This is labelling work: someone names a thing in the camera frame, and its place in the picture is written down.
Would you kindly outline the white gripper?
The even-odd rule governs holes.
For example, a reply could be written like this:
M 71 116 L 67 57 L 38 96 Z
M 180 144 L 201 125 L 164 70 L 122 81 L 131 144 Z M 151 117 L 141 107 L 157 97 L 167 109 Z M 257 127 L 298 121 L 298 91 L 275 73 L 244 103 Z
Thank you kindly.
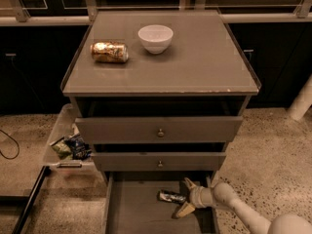
M 177 218 L 185 217 L 193 213 L 196 209 L 204 209 L 214 204 L 213 190 L 210 187 L 196 186 L 196 184 L 186 177 L 184 179 L 186 187 L 190 190 L 189 201 L 185 202 L 176 212 Z

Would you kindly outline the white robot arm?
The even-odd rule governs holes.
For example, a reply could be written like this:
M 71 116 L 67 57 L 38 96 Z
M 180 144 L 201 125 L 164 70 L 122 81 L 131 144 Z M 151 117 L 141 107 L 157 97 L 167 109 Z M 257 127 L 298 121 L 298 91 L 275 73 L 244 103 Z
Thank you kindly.
M 291 107 L 252 109 L 212 185 L 187 179 L 189 200 L 176 215 L 211 207 L 220 234 L 312 234 L 312 83 Z

